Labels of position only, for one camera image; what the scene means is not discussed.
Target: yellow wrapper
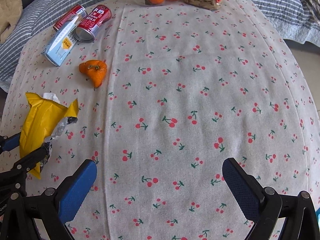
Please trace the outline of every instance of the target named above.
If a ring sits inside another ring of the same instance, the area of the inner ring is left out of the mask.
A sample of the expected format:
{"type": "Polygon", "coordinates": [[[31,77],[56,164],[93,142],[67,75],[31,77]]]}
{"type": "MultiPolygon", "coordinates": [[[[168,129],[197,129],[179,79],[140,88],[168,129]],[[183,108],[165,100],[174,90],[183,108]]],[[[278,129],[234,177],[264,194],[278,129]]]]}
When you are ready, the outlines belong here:
{"type": "MultiPolygon", "coordinates": [[[[22,126],[20,135],[20,158],[38,149],[44,138],[50,136],[59,121],[64,117],[77,117],[78,99],[69,107],[44,99],[35,93],[26,93],[30,111],[22,126]]],[[[40,164],[30,173],[40,179],[40,164]]]]}

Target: floor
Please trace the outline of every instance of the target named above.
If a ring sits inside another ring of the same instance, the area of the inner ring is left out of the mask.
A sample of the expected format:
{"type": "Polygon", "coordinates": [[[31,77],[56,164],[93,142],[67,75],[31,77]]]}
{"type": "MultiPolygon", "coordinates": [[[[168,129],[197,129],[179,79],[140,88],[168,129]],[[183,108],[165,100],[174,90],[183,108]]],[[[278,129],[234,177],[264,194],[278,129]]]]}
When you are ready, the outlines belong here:
{"type": "MultiPolygon", "coordinates": [[[[286,43],[307,80],[318,114],[320,115],[320,48],[309,42],[299,44],[286,40],[286,43]]],[[[7,93],[0,88],[0,118],[2,117],[6,96],[7,93]]]]}

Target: metal screw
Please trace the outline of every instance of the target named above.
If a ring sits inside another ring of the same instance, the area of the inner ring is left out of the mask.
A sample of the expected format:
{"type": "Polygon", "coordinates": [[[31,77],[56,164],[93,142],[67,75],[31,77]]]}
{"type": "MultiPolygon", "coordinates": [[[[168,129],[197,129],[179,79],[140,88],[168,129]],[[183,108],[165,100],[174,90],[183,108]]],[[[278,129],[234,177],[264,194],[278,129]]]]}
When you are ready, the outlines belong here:
{"type": "Polygon", "coordinates": [[[302,191],[302,192],[301,192],[301,196],[302,196],[303,198],[310,198],[309,193],[306,192],[306,191],[302,191]]]}
{"type": "Polygon", "coordinates": [[[46,196],[51,196],[54,193],[54,188],[53,187],[49,187],[44,191],[44,194],[46,196]]]}
{"type": "Polygon", "coordinates": [[[13,194],[11,195],[10,198],[11,198],[12,200],[15,200],[15,199],[17,199],[18,197],[19,197],[19,194],[15,192],[15,193],[13,193],[13,194]]]}
{"type": "Polygon", "coordinates": [[[264,191],[268,194],[268,195],[273,195],[275,193],[275,190],[272,187],[266,187],[264,189],[264,191]]]}

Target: red can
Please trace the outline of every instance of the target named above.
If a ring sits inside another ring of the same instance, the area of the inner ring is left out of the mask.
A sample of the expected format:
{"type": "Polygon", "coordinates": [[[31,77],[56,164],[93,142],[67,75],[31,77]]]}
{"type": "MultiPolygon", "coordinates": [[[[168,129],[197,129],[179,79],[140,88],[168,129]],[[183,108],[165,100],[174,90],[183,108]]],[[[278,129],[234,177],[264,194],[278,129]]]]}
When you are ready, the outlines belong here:
{"type": "Polygon", "coordinates": [[[86,17],[88,14],[85,11],[85,9],[80,5],[77,4],[75,6],[73,6],[71,8],[70,11],[68,11],[67,13],[65,13],[53,26],[53,28],[55,29],[55,31],[57,31],[58,29],[61,28],[61,26],[71,18],[72,15],[75,14],[80,14],[83,18],[86,17]]]}
{"type": "Polygon", "coordinates": [[[97,5],[75,28],[73,34],[81,42],[92,42],[101,25],[111,19],[111,11],[105,5],[97,5]]]}

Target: white tablecloth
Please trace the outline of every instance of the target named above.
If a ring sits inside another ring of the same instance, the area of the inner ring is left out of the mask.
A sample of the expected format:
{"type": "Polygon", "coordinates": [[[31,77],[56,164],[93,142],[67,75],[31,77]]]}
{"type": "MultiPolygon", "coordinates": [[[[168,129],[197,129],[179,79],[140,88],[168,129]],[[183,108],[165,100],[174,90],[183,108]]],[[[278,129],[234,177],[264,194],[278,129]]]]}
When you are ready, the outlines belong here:
{"type": "MultiPolygon", "coordinates": [[[[234,157],[263,186],[307,190],[318,208],[316,108],[289,48],[256,6],[225,0],[211,12],[130,2],[106,0],[112,19],[59,68],[41,55],[52,28],[23,49],[1,135],[20,131],[27,91],[51,91],[66,106],[78,98],[80,109],[53,142],[42,179],[28,176],[28,193],[57,187],[90,158],[98,178],[67,223],[75,239],[244,239],[252,224],[221,172],[234,157]],[[78,70],[89,59],[108,64],[95,90],[78,70]]],[[[18,158],[18,149],[3,153],[2,170],[18,158]]]]}

